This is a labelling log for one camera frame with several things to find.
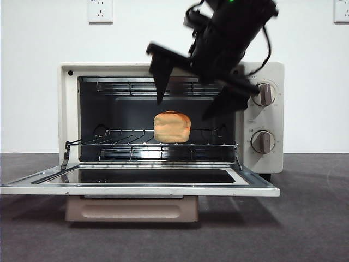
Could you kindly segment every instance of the gray floor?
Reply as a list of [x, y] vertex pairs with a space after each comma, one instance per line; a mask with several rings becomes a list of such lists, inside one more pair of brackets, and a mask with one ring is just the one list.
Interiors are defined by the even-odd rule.
[[[57, 164], [2, 154], [7, 182]], [[287, 154], [279, 198], [201, 197], [195, 224], [64, 221], [64, 196], [3, 195], [1, 261], [349, 261], [349, 154]]]

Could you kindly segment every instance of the bread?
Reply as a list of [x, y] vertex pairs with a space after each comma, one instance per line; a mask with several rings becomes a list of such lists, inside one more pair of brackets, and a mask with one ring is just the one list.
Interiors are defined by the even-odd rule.
[[154, 138], [162, 143], [184, 143], [190, 135], [190, 118], [176, 111], [166, 111], [154, 118]]

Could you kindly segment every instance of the black cable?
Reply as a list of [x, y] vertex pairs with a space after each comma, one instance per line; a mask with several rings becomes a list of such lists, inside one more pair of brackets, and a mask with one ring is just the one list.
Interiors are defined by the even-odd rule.
[[186, 18], [188, 19], [188, 21], [190, 21], [189, 12], [190, 12], [191, 10], [193, 10], [195, 7], [198, 7], [199, 5], [202, 5], [204, 2], [205, 2], [205, 0], [201, 0], [200, 3], [194, 4], [193, 6], [191, 6], [191, 7], [185, 12], [185, 16], [186, 16]]
[[264, 32], [264, 35], [266, 36], [266, 39], [267, 39], [267, 42], [268, 42], [268, 49], [269, 49], [268, 56], [267, 56], [267, 58], [264, 60], [264, 62], [262, 63], [262, 65], [261, 65], [260, 67], [258, 67], [256, 70], [254, 70], [254, 71], [252, 71], [251, 73], [249, 73], [247, 76], [256, 74], [259, 70], [261, 70], [261, 69], [266, 65], [266, 63], [268, 62], [268, 60], [270, 59], [270, 57], [271, 57], [271, 55], [272, 55], [272, 45], [271, 45], [271, 43], [270, 43], [269, 35], [268, 35], [267, 29], [266, 29], [265, 26], [263, 26], [263, 32]]

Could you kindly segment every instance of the dial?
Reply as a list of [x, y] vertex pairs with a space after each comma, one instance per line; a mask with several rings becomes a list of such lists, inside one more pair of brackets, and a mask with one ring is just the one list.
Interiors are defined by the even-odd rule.
[[275, 88], [269, 83], [258, 84], [260, 94], [252, 97], [253, 101], [260, 106], [269, 106], [275, 101]]
[[251, 145], [256, 152], [268, 154], [275, 146], [275, 137], [268, 131], [258, 131], [252, 136]]

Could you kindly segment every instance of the wire rack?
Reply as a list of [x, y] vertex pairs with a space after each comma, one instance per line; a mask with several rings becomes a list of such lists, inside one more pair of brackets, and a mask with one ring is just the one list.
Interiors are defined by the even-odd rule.
[[163, 144], [154, 138], [154, 130], [107, 130], [104, 136], [67, 143], [82, 146], [82, 156], [98, 159], [83, 160], [172, 160], [172, 161], [230, 161], [234, 160], [237, 143], [227, 144], [226, 136], [215, 129], [193, 129], [186, 143]]

